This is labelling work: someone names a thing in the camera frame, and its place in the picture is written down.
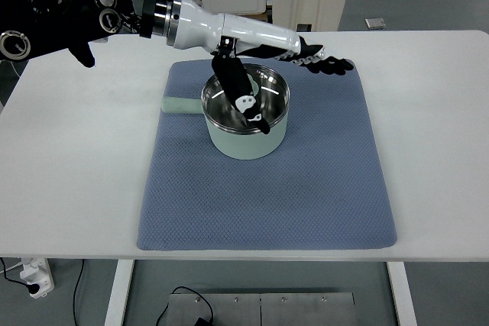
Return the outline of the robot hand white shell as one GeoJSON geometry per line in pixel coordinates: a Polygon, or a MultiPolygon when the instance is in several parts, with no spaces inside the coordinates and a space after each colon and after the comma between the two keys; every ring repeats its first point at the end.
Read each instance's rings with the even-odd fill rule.
{"type": "Polygon", "coordinates": [[[240,56],[285,61],[315,74],[342,76],[354,69],[349,61],[328,56],[323,45],[309,45],[295,31],[236,15],[213,14],[194,0],[173,1],[167,44],[179,50],[201,47],[209,52],[212,70],[229,103],[264,134],[270,132],[270,126],[261,103],[252,95],[240,56]]]}

